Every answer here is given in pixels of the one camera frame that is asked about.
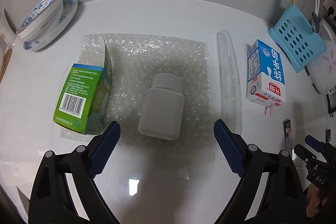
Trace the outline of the person's right hand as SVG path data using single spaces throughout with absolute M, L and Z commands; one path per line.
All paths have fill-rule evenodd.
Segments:
M 309 184 L 306 194 L 306 216 L 308 218 L 314 218 L 317 215 L 321 215 L 323 207 L 327 203 L 327 200 L 331 196 L 331 193 L 325 193 L 317 188 L 314 184 Z

